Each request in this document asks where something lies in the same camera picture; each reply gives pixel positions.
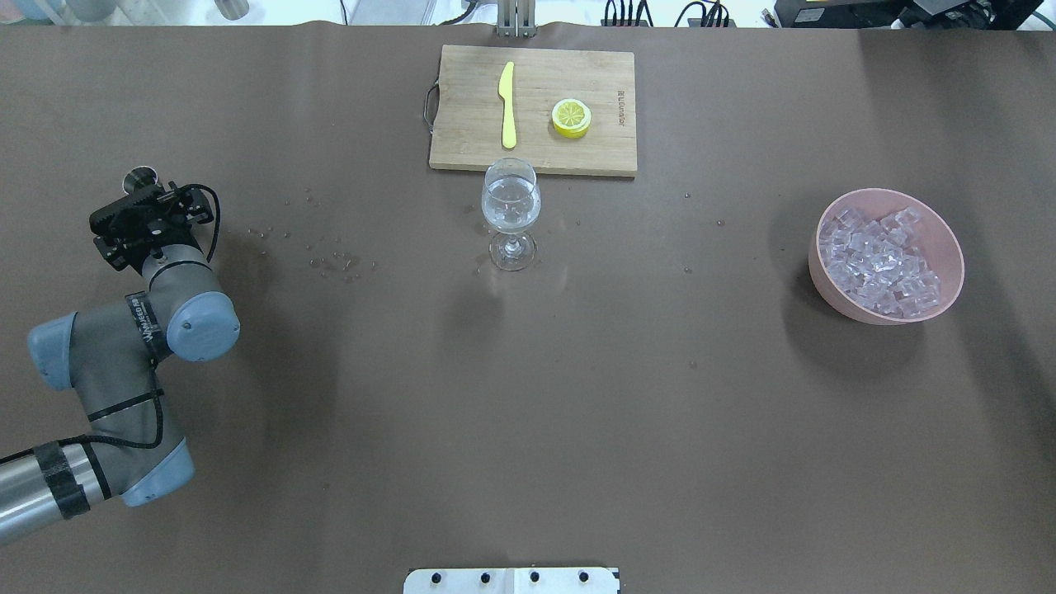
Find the knife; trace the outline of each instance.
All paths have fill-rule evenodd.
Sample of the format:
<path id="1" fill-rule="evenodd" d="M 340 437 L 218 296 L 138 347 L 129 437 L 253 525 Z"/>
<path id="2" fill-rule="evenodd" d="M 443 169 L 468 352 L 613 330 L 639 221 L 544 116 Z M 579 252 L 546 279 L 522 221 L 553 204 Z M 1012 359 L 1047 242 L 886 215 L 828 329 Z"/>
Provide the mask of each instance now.
<path id="1" fill-rule="evenodd" d="M 513 125 L 513 62 L 506 62 L 498 77 L 498 96 L 503 98 L 503 147 L 517 146 L 517 129 Z"/>

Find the lemon half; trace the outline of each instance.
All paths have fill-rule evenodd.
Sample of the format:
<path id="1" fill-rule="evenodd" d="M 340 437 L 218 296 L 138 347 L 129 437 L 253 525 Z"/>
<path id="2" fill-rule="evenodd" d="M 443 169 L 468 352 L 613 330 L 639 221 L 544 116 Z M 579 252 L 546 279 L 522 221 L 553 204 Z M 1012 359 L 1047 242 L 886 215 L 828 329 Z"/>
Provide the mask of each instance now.
<path id="1" fill-rule="evenodd" d="M 567 138 L 579 138 L 590 127 L 590 108 L 579 99 L 561 99 L 550 112 L 553 129 Z"/>

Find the glass of water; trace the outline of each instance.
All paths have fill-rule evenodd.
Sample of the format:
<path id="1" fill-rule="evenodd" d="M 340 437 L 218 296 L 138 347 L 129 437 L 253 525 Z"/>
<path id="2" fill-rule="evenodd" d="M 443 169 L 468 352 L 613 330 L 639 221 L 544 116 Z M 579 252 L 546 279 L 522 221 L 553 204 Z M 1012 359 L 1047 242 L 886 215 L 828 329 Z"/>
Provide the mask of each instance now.
<path id="1" fill-rule="evenodd" d="M 520 271 L 531 263 L 535 241 L 525 231 L 539 219 L 541 204 L 535 170 L 527 161 L 506 157 L 488 167 L 480 211 L 497 231 L 488 249 L 496 266 Z"/>

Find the wooden cutting board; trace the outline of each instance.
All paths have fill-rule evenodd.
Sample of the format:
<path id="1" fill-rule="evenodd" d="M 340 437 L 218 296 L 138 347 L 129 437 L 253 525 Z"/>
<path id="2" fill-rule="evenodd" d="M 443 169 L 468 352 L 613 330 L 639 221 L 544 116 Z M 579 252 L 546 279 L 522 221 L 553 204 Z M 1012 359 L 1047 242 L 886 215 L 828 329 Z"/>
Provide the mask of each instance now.
<path id="1" fill-rule="evenodd" d="M 503 148 L 498 96 L 507 61 L 514 63 L 512 150 Z M 434 169 L 484 171 L 497 159 L 517 156 L 540 173 L 638 173 L 633 53 L 445 45 L 439 97 L 429 152 Z M 550 125 L 553 106 L 567 97 L 590 108 L 582 138 L 566 138 Z"/>

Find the brown table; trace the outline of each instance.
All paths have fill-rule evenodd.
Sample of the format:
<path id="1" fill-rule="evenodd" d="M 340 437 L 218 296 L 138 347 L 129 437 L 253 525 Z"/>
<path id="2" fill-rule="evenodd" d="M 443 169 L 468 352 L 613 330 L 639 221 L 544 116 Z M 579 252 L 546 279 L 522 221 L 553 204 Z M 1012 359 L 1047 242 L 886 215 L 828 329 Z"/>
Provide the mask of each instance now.
<path id="1" fill-rule="evenodd" d="M 0 590 L 533 562 L 626 594 L 1056 590 L 1056 35 L 543 27 L 518 43 L 636 53 L 640 174 L 543 178 L 518 274 L 485 260 L 480 175 L 427 166 L 444 43 L 503 41 L 3 31 L 0 452 L 87 429 L 24 336 L 142 287 L 87 225 L 132 166 L 221 193 L 243 335 L 161 368 L 194 480 L 4 549 Z M 869 186 L 957 233 L 947 314 L 868 327 L 813 291 L 818 215 Z M 308 265 L 335 250 L 360 278 Z"/>

